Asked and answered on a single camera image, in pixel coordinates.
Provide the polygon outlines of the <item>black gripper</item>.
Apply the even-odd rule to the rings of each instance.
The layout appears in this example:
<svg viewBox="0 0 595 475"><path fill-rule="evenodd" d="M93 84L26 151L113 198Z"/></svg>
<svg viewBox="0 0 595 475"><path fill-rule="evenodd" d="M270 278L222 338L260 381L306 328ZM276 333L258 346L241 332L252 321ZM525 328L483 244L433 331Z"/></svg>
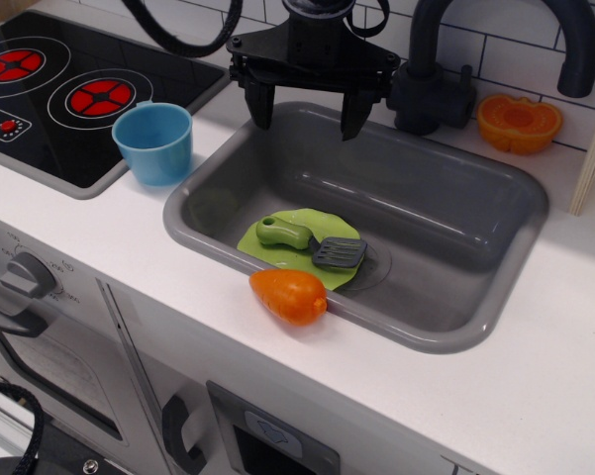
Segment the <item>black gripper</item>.
<svg viewBox="0 0 595 475"><path fill-rule="evenodd" d="M275 86L343 93L344 142L359 134L400 65L396 53L361 39L343 23L289 19L233 36L227 50L231 75L245 86L249 113L260 129L270 128Z"/></svg>

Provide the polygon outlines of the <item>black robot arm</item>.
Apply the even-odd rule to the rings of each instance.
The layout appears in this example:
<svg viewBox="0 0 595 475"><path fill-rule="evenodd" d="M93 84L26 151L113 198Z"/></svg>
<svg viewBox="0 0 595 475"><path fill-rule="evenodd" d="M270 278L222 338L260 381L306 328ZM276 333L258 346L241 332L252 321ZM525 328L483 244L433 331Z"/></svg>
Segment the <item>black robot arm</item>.
<svg viewBox="0 0 595 475"><path fill-rule="evenodd" d="M271 125L277 86L344 96L341 132L355 138L372 106L389 96L400 56L367 39L385 22L361 29L351 22L352 1L285 1L288 19L268 30L227 42L231 78L245 91L253 122Z"/></svg>

